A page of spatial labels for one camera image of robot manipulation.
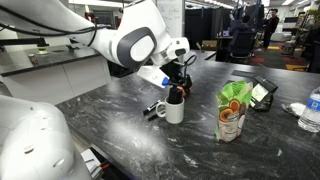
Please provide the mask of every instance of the plastic bottle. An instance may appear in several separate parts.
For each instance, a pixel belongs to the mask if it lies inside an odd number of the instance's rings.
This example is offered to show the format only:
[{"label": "plastic bottle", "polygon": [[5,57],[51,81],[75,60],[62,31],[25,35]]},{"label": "plastic bottle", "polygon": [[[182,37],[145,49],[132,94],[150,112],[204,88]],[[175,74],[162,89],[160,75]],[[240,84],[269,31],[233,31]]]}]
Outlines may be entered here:
[{"label": "plastic bottle", "polygon": [[318,132],[320,130],[320,87],[312,91],[298,124],[310,132]]}]

